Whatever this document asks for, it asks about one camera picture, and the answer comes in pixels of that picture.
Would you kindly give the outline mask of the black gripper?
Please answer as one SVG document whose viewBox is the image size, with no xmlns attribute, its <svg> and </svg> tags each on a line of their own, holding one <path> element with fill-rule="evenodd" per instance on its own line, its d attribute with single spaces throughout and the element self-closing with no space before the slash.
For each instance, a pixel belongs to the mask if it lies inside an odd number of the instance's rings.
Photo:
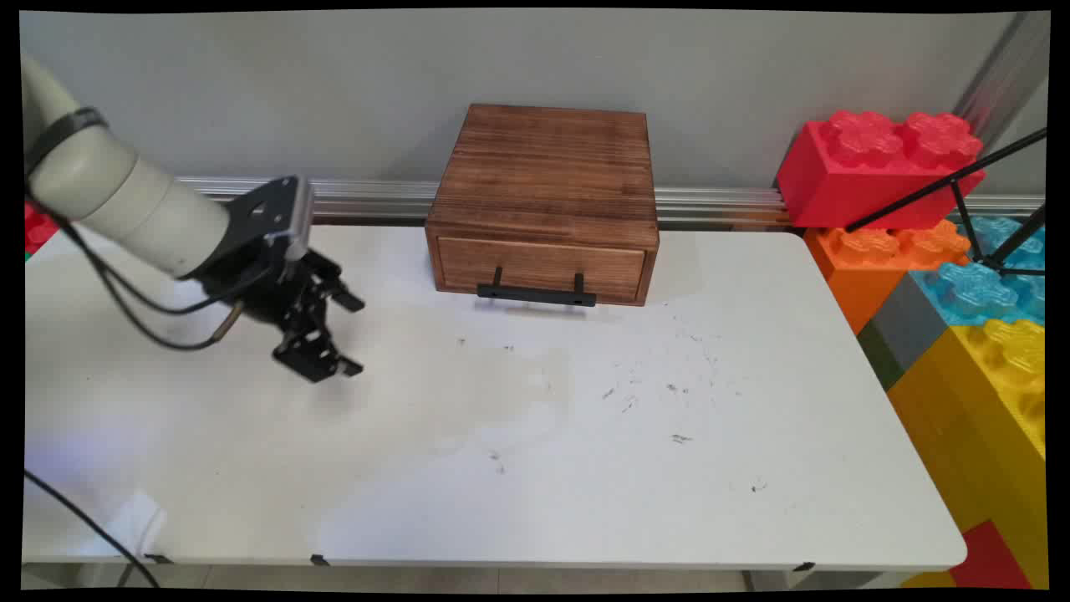
<svg viewBox="0 0 1070 602">
<path fill-rule="evenodd" d="M 286 263 L 271 250 L 236 250 L 197 269 L 207 296 L 228 305 L 241 302 L 243 315 L 276 325 L 282 343 L 273 358 L 306 381 L 334 376 L 351 379 L 364 367 L 345 357 L 326 330 L 326 300 L 356 313 L 364 300 L 343 282 L 343 268 L 324 254 L 309 250 L 296 263 Z"/>
</svg>

